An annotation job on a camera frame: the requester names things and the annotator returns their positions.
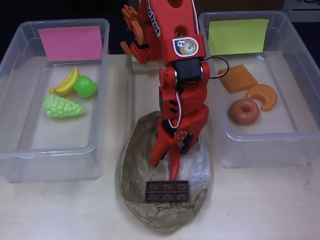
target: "sticker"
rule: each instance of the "sticker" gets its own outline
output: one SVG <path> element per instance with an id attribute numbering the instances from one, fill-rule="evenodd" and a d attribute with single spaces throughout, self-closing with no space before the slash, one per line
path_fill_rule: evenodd
<path id="1" fill-rule="evenodd" d="M 172 39 L 173 49 L 179 57 L 192 57 L 198 53 L 199 44 L 193 37 L 181 37 Z"/>
<path id="2" fill-rule="evenodd" d="M 151 6 L 150 6 L 150 2 L 149 0 L 146 0 L 146 7 L 148 8 L 148 15 L 151 21 L 151 24 L 154 28 L 155 34 L 156 36 L 159 38 L 161 35 L 161 29 L 156 21 L 156 15 L 155 13 L 152 11 Z"/>

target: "chocolate bar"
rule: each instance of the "chocolate bar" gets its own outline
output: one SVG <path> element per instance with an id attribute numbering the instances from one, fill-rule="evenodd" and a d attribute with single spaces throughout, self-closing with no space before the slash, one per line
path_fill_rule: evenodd
<path id="1" fill-rule="evenodd" d="M 147 202 L 186 202 L 189 200 L 188 181 L 147 181 Z"/>

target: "toy donut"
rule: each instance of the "toy donut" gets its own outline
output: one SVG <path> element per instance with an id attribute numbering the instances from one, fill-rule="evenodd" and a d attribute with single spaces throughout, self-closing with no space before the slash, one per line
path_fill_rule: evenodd
<path id="1" fill-rule="evenodd" d="M 236 124 L 254 124 L 260 114 L 257 104 L 250 99 L 239 99 L 229 109 L 229 117 Z"/>

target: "yellow sticky note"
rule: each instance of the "yellow sticky note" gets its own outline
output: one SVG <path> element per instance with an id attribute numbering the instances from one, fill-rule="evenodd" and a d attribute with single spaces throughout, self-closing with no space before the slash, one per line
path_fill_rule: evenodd
<path id="1" fill-rule="evenodd" d="M 211 21 L 209 47 L 212 55 L 261 53 L 269 19 Z"/>

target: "wire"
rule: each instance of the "wire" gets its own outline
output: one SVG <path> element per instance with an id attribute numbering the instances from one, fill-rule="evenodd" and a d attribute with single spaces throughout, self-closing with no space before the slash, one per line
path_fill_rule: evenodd
<path id="1" fill-rule="evenodd" d="M 172 123 L 171 123 L 171 120 L 170 120 L 170 119 L 168 120 L 168 122 L 169 122 L 169 124 L 170 124 L 170 127 L 172 127 L 173 129 L 177 129 L 177 128 L 180 127 L 181 122 L 182 122 L 182 111 L 183 111 L 183 109 L 182 109 L 182 103 L 181 103 L 181 101 L 180 101 L 180 97 L 179 97 L 179 92 L 178 92 L 178 91 L 175 92 L 175 97 L 176 97 L 176 100 L 177 100 L 178 106 L 179 106 L 179 118 L 178 118 L 178 123 L 176 124 L 176 126 L 173 126 Z"/>
<path id="2" fill-rule="evenodd" d="M 314 4 L 317 3 L 320 6 L 320 0 L 304 0 L 307 4 Z"/>
<path id="3" fill-rule="evenodd" d="M 193 15 L 194 15 L 194 24 L 195 24 L 195 32 L 196 34 L 199 34 L 199 26 L 198 26 L 198 15 L 197 15 L 197 10 L 196 10 L 196 6 L 195 6 L 195 1 L 192 1 L 192 6 L 193 6 Z"/>
<path id="4" fill-rule="evenodd" d="M 223 60 L 223 61 L 226 63 L 226 70 L 225 70 L 224 73 L 221 73 L 221 74 L 219 74 L 219 75 L 210 76 L 210 79 L 219 79 L 219 78 L 222 78 L 223 76 L 225 76 L 225 75 L 229 72 L 229 69 L 230 69 L 229 63 L 228 63 L 227 59 L 225 59 L 223 56 L 211 56 L 211 57 L 208 57 L 208 58 L 204 58 L 204 59 L 202 60 L 202 62 L 208 61 L 209 59 L 213 59 L 213 58 Z"/>

